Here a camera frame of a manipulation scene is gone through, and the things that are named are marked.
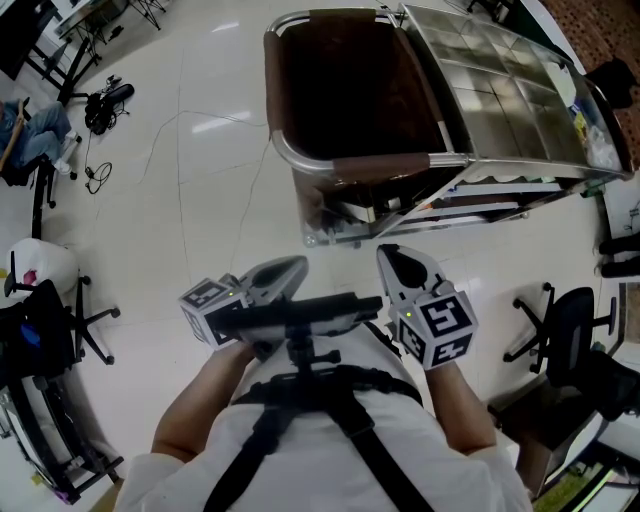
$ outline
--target metal cart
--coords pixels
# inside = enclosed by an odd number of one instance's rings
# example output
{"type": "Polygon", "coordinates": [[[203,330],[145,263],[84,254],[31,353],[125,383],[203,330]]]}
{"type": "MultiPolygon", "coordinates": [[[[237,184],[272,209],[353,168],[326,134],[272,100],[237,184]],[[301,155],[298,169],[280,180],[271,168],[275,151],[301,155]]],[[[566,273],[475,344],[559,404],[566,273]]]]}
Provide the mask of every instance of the metal cart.
{"type": "Polygon", "coordinates": [[[319,202],[323,193],[320,187],[319,195],[301,199],[301,191],[308,190],[299,186],[301,180],[349,186],[368,176],[367,165],[373,174],[384,167],[389,186],[397,178],[420,178],[407,182],[419,192],[409,208],[385,212],[370,222],[334,217],[330,227],[319,227],[301,209],[307,246],[523,218],[538,206],[633,176],[607,101],[562,56],[471,16],[409,5],[401,5],[398,12],[368,12],[408,36],[407,53],[420,67],[420,79],[428,77],[427,96],[432,92],[435,98],[432,121],[439,129],[439,144],[427,153],[384,155],[382,163],[371,155],[347,159],[357,161],[348,169],[351,174],[342,160],[317,158],[301,148],[290,136],[282,105],[274,102],[282,90],[274,90],[273,83],[286,80],[282,52],[268,47],[282,29],[308,23],[318,14],[296,12],[275,20],[265,34],[269,127],[274,147],[294,170],[299,200],[319,202]],[[274,68],[280,73],[275,78],[274,68]],[[557,70],[568,75],[575,88],[568,107],[567,79],[563,85],[552,76],[557,70]],[[592,129],[610,155],[605,165],[586,137],[592,129]]]}

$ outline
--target black cable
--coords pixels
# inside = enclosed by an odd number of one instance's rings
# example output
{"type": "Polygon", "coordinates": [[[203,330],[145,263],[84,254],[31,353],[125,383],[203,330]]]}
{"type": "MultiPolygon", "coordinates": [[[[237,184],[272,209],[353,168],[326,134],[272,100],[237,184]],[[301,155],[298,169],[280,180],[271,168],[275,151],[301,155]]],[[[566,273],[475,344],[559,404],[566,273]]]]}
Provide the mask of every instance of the black cable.
{"type": "Polygon", "coordinates": [[[89,194],[93,196],[100,191],[100,189],[102,188],[102,185],[104,185],[109,179],[109,176],[111,176],[111,170],[113,169],[113,164],[111,162],[105,162],[101,164],[95,171],[87,165],[87,160],[89,158],[89,150],[91,149],[91,135],[92,135],[92,132],[89,131],[89,143],[87,144],[87,153],[84,156],[84,173],[89,178],[89,181],[85,183],[85,187],[87,187],[89,194]],[[98,185],[95,189],[91,188],[91,184],[94,181],[98,182],[98,185]]]}

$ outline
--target cart wheel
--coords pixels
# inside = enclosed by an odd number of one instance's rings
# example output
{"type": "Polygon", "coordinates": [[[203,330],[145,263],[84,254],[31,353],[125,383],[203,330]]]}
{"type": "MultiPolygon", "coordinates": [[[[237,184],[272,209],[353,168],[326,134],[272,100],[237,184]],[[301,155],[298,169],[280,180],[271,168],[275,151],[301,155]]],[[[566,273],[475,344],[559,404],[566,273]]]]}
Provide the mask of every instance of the cart wheel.
{"type": "Polygon", "coordinates": [[[318,239],[315,235],[304,235],[304,245],[307,247],[315,247],[318,245],[318,239]]]}

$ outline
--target black strap buckle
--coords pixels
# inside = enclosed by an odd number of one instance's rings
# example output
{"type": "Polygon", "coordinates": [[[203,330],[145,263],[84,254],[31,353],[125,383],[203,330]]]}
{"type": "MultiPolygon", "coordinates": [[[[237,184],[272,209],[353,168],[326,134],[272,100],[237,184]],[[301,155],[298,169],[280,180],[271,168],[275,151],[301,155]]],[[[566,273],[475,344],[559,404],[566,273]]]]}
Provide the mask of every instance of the black strap buckle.
{"type": "Polygon", "coordinates": [[[364,406],[356,400],[350,387],[336,386],[328,397],[326,411],[349,439],[375,426],[375,422],[364,406]]]}

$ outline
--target black bag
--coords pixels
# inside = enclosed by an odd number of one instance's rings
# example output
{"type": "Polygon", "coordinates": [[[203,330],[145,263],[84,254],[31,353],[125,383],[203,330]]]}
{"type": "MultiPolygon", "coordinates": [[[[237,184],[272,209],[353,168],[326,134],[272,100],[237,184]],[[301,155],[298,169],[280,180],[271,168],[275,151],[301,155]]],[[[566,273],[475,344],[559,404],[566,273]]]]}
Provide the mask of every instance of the black bag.
{"type": "Polygon", "coordinates": [[[104,96],[98,92],[90,95],[84,109],[84,122],[87,128],[96,135],[106,132],[114,116],[114,108],[133,96],[134,92],[135,89],[131,84],[125,84],[104,96]]]}

